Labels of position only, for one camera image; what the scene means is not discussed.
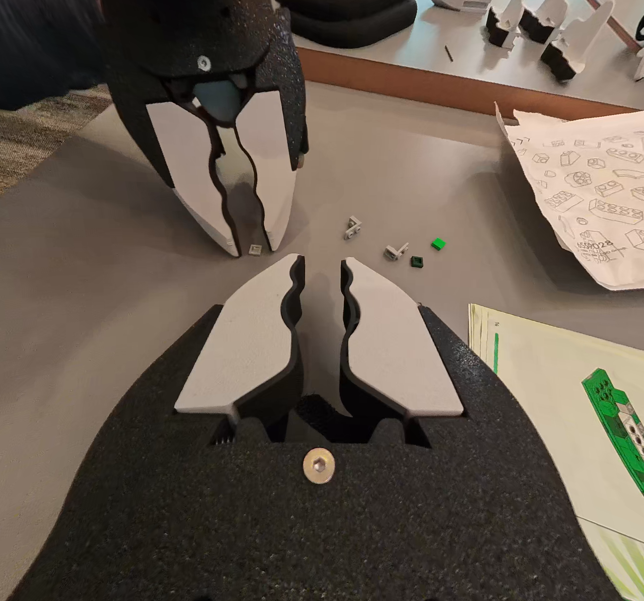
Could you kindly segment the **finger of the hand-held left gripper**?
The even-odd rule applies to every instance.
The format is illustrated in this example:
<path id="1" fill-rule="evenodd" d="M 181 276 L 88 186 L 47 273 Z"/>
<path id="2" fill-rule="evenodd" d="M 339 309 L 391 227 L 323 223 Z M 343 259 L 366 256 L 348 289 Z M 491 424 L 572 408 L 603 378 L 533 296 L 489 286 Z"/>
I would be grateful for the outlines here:
<path id="1" fill-rule="evenodd" d="M 206 234 L 230 256 L 239 250 L 223 211 L 223 196 L 211 177 L 213 146 L 207 124 L 175 104 L 146 104 L 169 170 L 174 193 Z"/>
<path id="2" fill-rule="evenodd" d="M 296 184 L 279 91 L 254 93 L 237 115 L 235 129 L 253 166 L 265 235 L 271 251 L 277 251 L 290 219 Z"/>

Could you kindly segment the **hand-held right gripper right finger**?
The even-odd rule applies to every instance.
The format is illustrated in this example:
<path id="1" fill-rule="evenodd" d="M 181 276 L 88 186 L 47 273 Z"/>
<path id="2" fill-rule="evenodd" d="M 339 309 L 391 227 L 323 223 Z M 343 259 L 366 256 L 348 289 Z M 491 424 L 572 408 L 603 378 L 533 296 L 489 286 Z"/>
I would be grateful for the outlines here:
<path id="1" fill-rule="evenodd" d="M 464 406 L 419 304 L 354 257 L 341 262 L 341 292 L 344 408 L 372 420 L 461 416 Z"/>

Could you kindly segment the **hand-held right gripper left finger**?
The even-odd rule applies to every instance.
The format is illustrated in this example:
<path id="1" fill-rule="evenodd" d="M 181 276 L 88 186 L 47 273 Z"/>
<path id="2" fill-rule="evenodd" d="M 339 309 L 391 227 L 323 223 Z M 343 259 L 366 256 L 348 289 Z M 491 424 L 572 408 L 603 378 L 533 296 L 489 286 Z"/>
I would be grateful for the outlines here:
<path id="1" fill-rule="evenodd" d="M 175 401 L 186 414 L 221 414 L 232 425 L 275 425 L 303 391 L 296 324 L 305 257 L 291 253 L 249 279 L 220 310 Z"/>

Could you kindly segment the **person's left forearm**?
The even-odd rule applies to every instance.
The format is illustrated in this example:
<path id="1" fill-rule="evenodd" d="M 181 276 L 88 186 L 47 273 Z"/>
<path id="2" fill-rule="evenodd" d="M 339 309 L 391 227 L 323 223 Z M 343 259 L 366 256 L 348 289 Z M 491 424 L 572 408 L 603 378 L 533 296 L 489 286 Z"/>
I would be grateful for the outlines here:
<path id="1" fill-rule="evenodd" d="M 105 82 L 97 0 L 1 0 L 1 110 Z"/>

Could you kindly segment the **grey desk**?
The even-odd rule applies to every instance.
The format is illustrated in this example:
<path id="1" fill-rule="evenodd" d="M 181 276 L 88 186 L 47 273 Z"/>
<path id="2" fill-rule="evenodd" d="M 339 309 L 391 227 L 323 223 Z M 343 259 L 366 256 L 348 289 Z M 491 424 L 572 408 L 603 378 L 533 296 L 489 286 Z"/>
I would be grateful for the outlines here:
<path id="1" fill-rule="evenodd" d="M 1 195 L 2 600 L 126 390 L 208 308 L 288 253 L 306 263 L 305 392 L 342 412 L 346 256 L 464 340 L 475 303 L 643 348 L 642 292 L 604 290 L 559 246 L 494 116 L 308 83 L 307 122 L 285 238 L 260 258 L 233 259 L 205 235 L 114 107 Z M 350 216 L 362 227 L 344 240 Z M 400 259 L 384 256 L 407 242 Z"/>

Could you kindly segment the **pale green instruction booklet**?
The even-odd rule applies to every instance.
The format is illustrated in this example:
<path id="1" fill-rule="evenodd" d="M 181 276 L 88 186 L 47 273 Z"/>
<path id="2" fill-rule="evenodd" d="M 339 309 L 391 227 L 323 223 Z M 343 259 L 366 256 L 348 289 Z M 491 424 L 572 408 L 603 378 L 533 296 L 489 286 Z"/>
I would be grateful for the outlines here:
<path id="1" fill-rule="evenodd" d="M 540 434 L 624 600 L 643 599 L 643 351 L 469 305 L 469 346 Z"/>

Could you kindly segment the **white printed paper bag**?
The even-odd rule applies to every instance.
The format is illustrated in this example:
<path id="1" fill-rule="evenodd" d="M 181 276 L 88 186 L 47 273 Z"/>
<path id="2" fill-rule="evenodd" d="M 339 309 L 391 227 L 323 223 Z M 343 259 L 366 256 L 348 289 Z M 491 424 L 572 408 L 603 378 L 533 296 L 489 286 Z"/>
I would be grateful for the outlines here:
<path id="1" fill-rule="evenodd" d="M 495 114 L 560 246 L 610 291 L 643 289 L 643 112 Z"/>

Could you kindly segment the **spare white gripper finger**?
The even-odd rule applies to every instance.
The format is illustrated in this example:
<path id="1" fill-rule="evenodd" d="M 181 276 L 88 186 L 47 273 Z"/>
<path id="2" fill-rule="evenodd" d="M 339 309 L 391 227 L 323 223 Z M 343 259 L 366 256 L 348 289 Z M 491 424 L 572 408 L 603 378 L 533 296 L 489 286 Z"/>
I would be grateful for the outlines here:
<path id="1" fill-rule="evenodd" d="M 491 6 L 486 19 L 488 42 L 510 52 L 519 36 L 519 23 L 524 10 L 524 0 L 510 0 L 500 15 Z"/>
<path id="2" fill-rule="evenodd" d="M 529 40 L 546 44 L 556 38 L 567 13 L 566 0 L 544 0 L 536 11 L 524 9 L 519 27 Z"/>
<path id="3" fill-rule="evenodd" d="M 600 4 L 587 20 L 573 20 L 541 54 L 555 79 L 568 82 L 585 68 L 588 52 L 596 42 L 601 28 L 607 24 L 615 0 Z"/>

